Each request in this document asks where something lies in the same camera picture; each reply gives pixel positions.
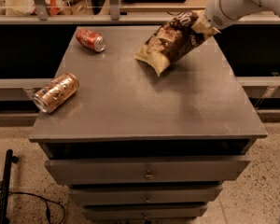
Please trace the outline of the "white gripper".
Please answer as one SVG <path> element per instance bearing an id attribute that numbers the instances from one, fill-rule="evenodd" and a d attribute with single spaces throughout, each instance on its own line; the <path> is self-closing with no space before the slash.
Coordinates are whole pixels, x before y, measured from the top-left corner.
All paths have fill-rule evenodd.
<path id="1" fill-rule="evenodd" d="M 259 13 L 264 7 L 253 0 L 210 0 L 204 11 L 206 20 L 218 30 L 234 25 L 242 17 Z"/>

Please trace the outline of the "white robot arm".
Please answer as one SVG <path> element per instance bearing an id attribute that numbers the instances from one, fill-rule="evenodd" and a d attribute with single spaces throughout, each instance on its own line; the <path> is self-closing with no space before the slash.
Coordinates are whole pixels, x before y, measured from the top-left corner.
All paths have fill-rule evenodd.
<path id="1" fill-rule="evenodd" d="M 206 19 L 218 30 L 234 25 L 242 17 L 270 10 L 280 18 L 280 0 L 210 0 Z"/>

